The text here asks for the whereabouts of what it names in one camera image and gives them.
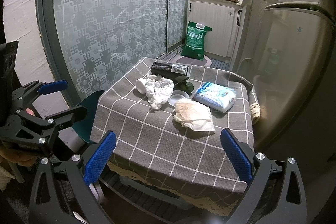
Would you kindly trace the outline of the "person's left hand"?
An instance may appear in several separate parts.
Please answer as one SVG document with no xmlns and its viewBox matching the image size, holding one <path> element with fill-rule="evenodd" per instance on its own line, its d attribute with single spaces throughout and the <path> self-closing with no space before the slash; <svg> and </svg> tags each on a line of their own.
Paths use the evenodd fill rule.
<svg viewBox="0 0 336 224">
<path fill-rule="evenodd" d="M 28 114 L 32 115 L 32 116 L 35 115 L 35 113 L 34 113 L 31 109 L 29 109 L 29 108 L 26 108 L 26 112 L 27 112 Z"/>
</svg>

